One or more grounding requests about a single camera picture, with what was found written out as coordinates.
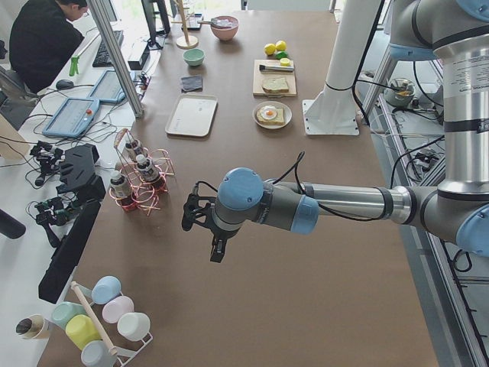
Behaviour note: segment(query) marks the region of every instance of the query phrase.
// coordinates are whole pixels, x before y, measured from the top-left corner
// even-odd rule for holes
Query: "paper cup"
[[[88,343],[82,351],[82,363],[87,367],[112,367],[117,355],[111,356],[101,340]]]
[[[117,331],[127,340],[137,342],[150,332],[150,318],[145,313],[130,312],[117,322]]]
[[[64,301],[54,308],[53,313],[51,314],[51,319],[53,323],[65,330],[66,325],[76,315],[86,315],[83,306],[81,304],[74,304],[73,302]]]
[[[22,339],[47,339],[53,329],[53,323],[45,319],[43,315],[32,315],[28,317],[32,320],[32,327]]]
[[[102,309],[102,317],[107,323],[117,323],[128,312],[134,312],[134,303],[127,296],[119,296],[108,302]]]
[[[121,282],[111,275],[101,278],[92,289],[92,299],[96,304],[106,304],[121,294]]]
[[[101,339],[92,319],[86,315],[77,315],[71,319],[66,325],[65,333],[80,350],[93,340]]]

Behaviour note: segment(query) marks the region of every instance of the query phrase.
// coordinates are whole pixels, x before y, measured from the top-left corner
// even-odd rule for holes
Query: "bread slice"
[[[261,87],[267,93],[286,93],[289,91],[289,85],[285,77],[265,79]]]
[[[283,117],[283,109],[276,109],[277,111],[277,116],[275,116],[271,120],[264,119],[261,115],[261,111],[263,109],[266,109],[267,107],[262,107],[257,111],[257,120],[262,124],[262,125],[284,125],[285,124],[285,118]]]

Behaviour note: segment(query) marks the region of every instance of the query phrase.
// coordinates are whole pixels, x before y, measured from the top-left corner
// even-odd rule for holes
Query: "black mouse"
[[[56,89],[62,90],[62,89],[72,89],[75,86],[71,80],[68,79],[62,79],[58,80],[56,83]]]

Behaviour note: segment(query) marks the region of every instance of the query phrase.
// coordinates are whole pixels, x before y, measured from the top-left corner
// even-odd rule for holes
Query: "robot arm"
[[[349,8],[356,1],[360,0],[349,0]],[[184,206],[183,229],[190,230],[194,223],[211,229],[211,261],[216,262],[221,262],[227,240],[245,220],[307,234],[321,215],[391,219],[489,256],[488,7],[487,0],[395,0],[393,4],[393,57],[438,57],[444,65],[446,167],[438,187],[389,190],[284,183],[263,181],[250,169],[236,168],[221,182],[217,197],[199,196],[199,185],[194,187]],[[201,201],[206,201],[205,206],[200,206]]]

